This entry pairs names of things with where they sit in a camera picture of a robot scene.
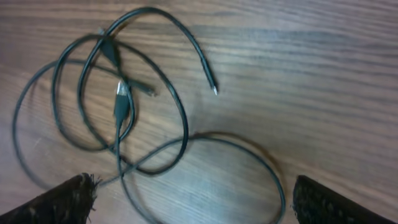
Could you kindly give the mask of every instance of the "brown wood surface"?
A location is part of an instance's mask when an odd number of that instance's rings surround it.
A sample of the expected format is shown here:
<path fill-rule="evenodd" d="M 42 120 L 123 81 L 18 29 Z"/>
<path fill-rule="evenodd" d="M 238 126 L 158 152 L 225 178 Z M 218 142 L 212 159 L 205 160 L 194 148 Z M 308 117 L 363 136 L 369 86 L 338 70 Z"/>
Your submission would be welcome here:
<path fill-rule="evenodd" d="M 0 213 L 41 194 L 22 172 L 11 144 L 11 118 L 28 79 L 73 40 L 125 12 L 157 6 L 195 34 L 220 82 L 209 89 L 189 41 L 160 16 L 134 19 L 119 38 L 147 53 L 175 84 L 190 131 L 227 131 L 266 149 L 287 194 L 283 223 L 297 223 L 292 188 L 305 174 L 398 222 L 398 3 L 394 0 L 2 0 L 0 3 Z M 93 43 L 72 54 L 85 58 Z M 159 94 L 137 94 L 139 121 L 123 143 L 138 159 L 182 134 L 177 109 L 148 65 L 123 52 L 124 70 Z M 62 117 L 76 138 L 97 144 L 76 110 L 81 67 L 65 67 Z M 116 173 L 107 152 L 74 149 L 58 133 L 50 77 L 30 91 L 18 123 L 28 164 L 59 184 L 80 172 Z M 93 71 L 86 88 L 90 118 L 112 140 L 117 79 Z M 165 164 L 178 148 L 146 166 Z M 279 206 L 269 174 L 246 155 L 212 143 L 190 144 L 168 174 L 129 175 L 155 216 L 173 223 L 266 223 Z M 99 189 L 93 223 L 145 223 L 118 182 Z"/>

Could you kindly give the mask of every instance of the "wooden surface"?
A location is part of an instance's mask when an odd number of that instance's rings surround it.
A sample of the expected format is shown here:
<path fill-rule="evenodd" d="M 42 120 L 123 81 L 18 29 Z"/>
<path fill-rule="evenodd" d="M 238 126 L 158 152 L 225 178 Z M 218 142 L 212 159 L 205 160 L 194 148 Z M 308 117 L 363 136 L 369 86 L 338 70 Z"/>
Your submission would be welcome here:
<path fill-rule="evenodd" d="M 297 223 L 292 187 L 305 174 L 398 222 L 398 3 L 394 0 L 29 1 L 0 6 L 0 213 L 43 191 L 24 175 L 11 145 L 11 117 L 28 79 L 73 40 L 107 27 L 139 6 L 157 6 L 195 34 L 220 82 L 209 89 L 189 41 L 165 19 L 142 16 L 119 38 L 147 53 L 175 84 L 190 131 L 227 131 L 263 146 L 280 168 L 287 193 L 283 223 Z M 85 58 L 93 43 L 72 57 Z M 182 134 L 167 89 L 134 55 L 124 70 L 156 87 L 137 94 L 139 121 L 123 143 L 137 159 Z M 66 66 L 61 111 L 69 130 L 94 142 L 76 110 L 80 67 Z M 74 149 L 55 128 L 49 72 L 25 99 L 19 139 L 33 170 L 57 184 L 79 172 L 115 174 L 108 153 Z M 117 80 L 94 71 L 86 88 L 93 124 L 112 140 Z M 146 166 L 165 164 L 177 147 Z M 154 179 L 127 177 L 145 205 L 173 223 L 266 223 L 279 206 L 269 174 L 229 147 L 193 143 L 183 161 Z M 100 189 L 93 223 L 145 223 L 119 183 Z"/>

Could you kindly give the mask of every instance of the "wooden table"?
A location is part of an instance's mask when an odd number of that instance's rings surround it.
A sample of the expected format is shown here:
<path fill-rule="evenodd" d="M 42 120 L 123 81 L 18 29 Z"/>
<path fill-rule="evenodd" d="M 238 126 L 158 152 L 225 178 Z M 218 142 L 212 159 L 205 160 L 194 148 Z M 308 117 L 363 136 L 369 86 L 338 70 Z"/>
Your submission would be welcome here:
<path fill-rule="evenodd" d="M 160 16 L 140 16 L 118 38 L 147 53 L 169 76 L 188 114 L 190 132 L 238 134 L 276 163 L 291 208 L 295 178 L 305 174 L 365 207 L 398 221 L 398 3 L 393 0 L 1 1 L 0 213 L 43 192 L 22 172 L 11 144 L 11 118 L 28 79 L 73 40 L 96 33 L 136 7 L 156 6 L 180 19 L 206 51 L 220 83 L 209 89 L 189 41 Z M 94 42 L 71 57 L 86 58 Z M 123 142 L 137 160 L 182 134 L 166 87 L 141 59 L 123 52 L 130 77 L 159 94 L 136 93 L 139 120 Z M 99 63 L 109 65 L 105 59 Z M 81 122 L 76 84 L 81 67 L 65 67 L 63 122 L 78 139 L 98 145 Z M 19 140 L 28 164 L 47 182 L 79 172 L 116 173 L 107 152 L 81 152 L 56 129 L 48 72 L 24 101 Z M 107 139 L 115 134 L 117 79 L 93 71 L 85 104 Z M 146 167 L 168 163 L 178 147 Z M 171 172 L 126 177 L 144 204 L 166 223 L 266 223 L 279 198 L 269 174 L 246 155 L 208 142 L 190 144 Z M 145 223 L 118 182 L 99 189 L 92 223 Z"/>

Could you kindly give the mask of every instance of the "cable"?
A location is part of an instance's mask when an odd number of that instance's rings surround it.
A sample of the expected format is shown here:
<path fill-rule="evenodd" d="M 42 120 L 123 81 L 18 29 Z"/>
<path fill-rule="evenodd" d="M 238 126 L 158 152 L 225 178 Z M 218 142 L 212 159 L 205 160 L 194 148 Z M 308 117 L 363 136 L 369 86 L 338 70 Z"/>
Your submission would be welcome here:
<path fill-rule="evenodd" d="M 50 62 L 49 64 L 43 66 L 26 84 L 26 86 L 23 88 L 21 95 L 17 101 L 16 108 L 14 111 L 14 116 L 12 119 L 12 142 L 14 145 L 14 150 L 16 153 L 16 156 L 18 158 L 19 164 L 21 165 L 23 171 L 26 173 L 26 175 L 39 187 L 42 187 L 43 189 L 50 189 L 52 186 L 49 184 L 45 183 L 40 177 L 38 177 L 36 174 L 34 174 L 31 169 L 28 167 L 28 165 L 25 162 L 24 156 L 22 155 L 21 152 L 21 147 L 19 145 L 19 141 L 17 139 L 17 120 L 18 120 L 18 115 L 19 111 L 21 109 L 22 102 L 29 91 L 30 87 L 48 70 L 51 68 L 54 68 L 53 71 L 53 77 L 52 77 L 52 86 L 51 86 L 51 102 L 52 102 L 52 109 L 53 109 L 53 114 L 55 118 L 55 124 L 57 125 L 58 130 L 60 131 L 61 135 L 73 146 L 86 151 L 86 152 L 101 152 L 104 150 L 108 150 L 112 154 L 116 156 L 116 161 L 117 161 L 117 168 L 118 168 L 118 175 L 114 176 L 108 180 L 104 180 L 99 184 L 99 187 L 104 187 L 105 185 L 108 185 L 115 180 L 120 180 L 122 188 L 124 190 L 124 193 L 126 194 L 127 199 L 131 203 L 131 205 L 142 215 L 149 223 L 152 224 L 161 224 L 162 222 L 158 221 L 155 217 L 153 217 L 148 211 L 144 209 L 143 206 L 140 205 L 136 197 L 133 197 L 129 191 L 127 190 L 127 185 L 124 181 L 124 175 L 131 173 L 131 172 L 138 172 L 142 175 L 148 175 L 148 176 L 155 176 L 155 175 L 160 175 L 164 174 L 165 172 L 169 171 L 171 168 L 173 168 L 175 165 L 178 164 L 178 162 L 181 160 L 183 154 L 185 153 L 187 143 L 188 141 L 213 141 L 213 142 L 218 142 L 218 143 L 223 143 L 227 144 L 229 146 L 233 146 L 235 149 L 240 150 L 242 152 L 245 152 L 247 155 L 251 156 L 255 160 L 257 160 L 260 164 L 262 164 L 271 174 L 272 180 L 275 182 L 277 189 L 279 191 L 280 195 L 280 211 L 278 213 L 278 216 L 276 217 L 275 221 L 273 223 L 279 223 L 285 213 L 285 195 L 284 191 L 282 188 L 282 185 L 276 176 L 275 172 L 271 169 L 271 167 L 262 159 L 260 156 L 257 154 L 251 152 L 249 149 L 245 148 L 244 146 L 241 146 L 239 144 L 236 144 L 232 141 L 222 139 L 219 137 L 214 137 L 211 134 L 195 134 L 193 136 L 189 136 L 188 134 L 188 120 L 187 120 L 187 115 L 185 113 L 184 107 L 182 105 L 182 102 L 177 94 L 176 89 L 170 82 L 170 80 L 166 77 L 166 75 L 161 71 L 161 69 L 145 54 L 140 52 L 139 50 L 135 49 L 134 47 L 131 47 L 123 42 L 120 42 L 116 40 L 114 37 L 111 36 L 112 32 L 120 26 L 124 21 L 127 19 L 137 16 L 139 14 L 147 14 L 147 13 L 154 13 L 154 14 L 159 14 L 161 16 L 164 16 L 171 22 L 173 22 L 190 40 L 190 42 L 193 44 L 195 50 L 198 52 L 203 70 L 205 72 L 205 75 L 208 79 L 208 82 L 210 84 L 210 88 L 215 92 L 215 94 L 218 94 L 218 85 L 217 82 L 215 81 L 213 72 L 209 66 L 208 60 L 206 59 L 203 51 L 199 47 L 199 44 L 193 37 L 193 35 L 189 32 L 189 30 L 183 26 L 176 18 L 171 16 L 169 13 L 164 12 L 160 9 L 156 9 L 153 7 L 142 7 L 139 9 L 135 9 L 131 12 L 128 12 L 127 14 L 123 15 L 120 17 L 118 20 L 116 20 L 109 28 L 108 30 L 104 33 L 104 35 L 96 35 L 96 34 L 89 34 L 86 35 L 82 38 L 77 39 L 73 43 L 71 43 L 61 54 L 58 60 L 54 62 Z M 78 60 L 78 59 L 68 59 L 68 56 L 81 44 L 91 41 L 91 40 L 96 40 L 97 44 L 94 46 L 93 50 L 91 51 L 90 55 L 86 60 Z M 117 49 L 118 47 L 123 47 L 127 49 L 128 51 L 138 55 L 140 58 L 143 59 L 146 63 L 148 63 L 152 69 L 159 75 L 159 78 L 164 82 L 165 86 L 168 88 L 170 94 L 172 95 L 175 104 L 177 105 L 178 111 L 181 116 L 182 120 L 182 126 L 183 126 L 183 136 L 178 139 L 171 140 L 169 142 L 164 143 L 163 145 L 155 148 L 153 151 L 148 153 L 146 156 L 138 160 L 136 163 L 129 162 L 126 158 L 124 158 L 120 154 L 120 143 L 121 141 L 129 134 L 131 129 L 133 128 L 135 122 L 136 122 L 136 109 L 134 106 L 134 97 L 132 95 L 132 92 L 130 91 L 130 88 L 137 88 L 138 90 L 144 92 L 145 94 L 149 96 L 154 96 L 155 91 L 147 86 L 144 83 L 141 83 L 137 80 L 128 78 L 123 74 L 122 70 L 122 63 L 120 56 L 118 55 L 119 50 Z M 117 68 L 116 71 L 110 68 L 102 67 L 99 65 L 95 64 L 95 56 L 98 51 L 101 51 L 105 57 L 107 57 L 113 65 Z M 77 100 L 78 100 L 78 108 L 79 112 L 83 118 L 83 122 L 85 125 L 88 127 L 90 132 L 93 134 L 93 136 L 101 143 L 101 147 L 90 147 L 81 144 L 80 142 L 76 141 L 73 139 L 69 134 L 68 131 L 65 129 L 63 126 L 60 115 L 58 112 L 58 84 L 60 81 L 60 76 L 62 75 L 62 68 L 65 64 L 77 64 L 77 65 L 83 65 L 83 70 L 81 72 L 79 81 L 78 81 L 78 88 L 77 88 Z M 106 140 L 96 131 L 96 129 L 91 125 L 90 120 L 88 119 L 86 115 L 86 111 L 84 109 L 84 103 L 83 103 L 83 93 L 85 89 L 85 83 L 87 80 L 87 76 L 89 74 L 89 71 L 92 69 L 100 69 L 104 72 L 110 73 L 118 78 L 121 79 L 121 83 L 119 83 L 119 87 L 123 87 L 123 94 L 120 96 L 120 99 L 117 96 L 116 98 L 116 103 L 115 103 L 115 117 L 116 117 L 116 137 L 114 140 L 114 143 L 108 144 Z M 128 125 L 125 130 L 121 130 L 121 124 L 126 118 L 126 115 L 129 115 L 130 120 L 128 122 Z M 161 167 L 160 169 L 156 170 L 147 170 L 143 169 L 140 166 L 143 165 L 146 161 L 148 161 L 150 158 L 154 157 L 156 154 L 159 152 L 167 149 L 168 147 L 180 143 L 181 148 L 175 159 L 168 164 L 165 167 Z"/>

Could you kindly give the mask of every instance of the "usb connector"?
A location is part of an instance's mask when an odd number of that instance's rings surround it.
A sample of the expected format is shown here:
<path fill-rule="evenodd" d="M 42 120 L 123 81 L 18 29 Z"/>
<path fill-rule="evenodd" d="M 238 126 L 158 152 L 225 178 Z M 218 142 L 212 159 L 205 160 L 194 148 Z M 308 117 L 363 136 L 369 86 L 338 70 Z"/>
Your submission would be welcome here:
<path fill-rule="evenodd" d="M 118 83 L 118 89 L 116 90 L 116 99 L 114 102 L 114 117 L 116 119 L 116 127 L 121 127 L 124 119 L 129 114 L 130 105 L 129 97 L 127 96 L 129 87 L 126 86 L 122 81 Z"/>

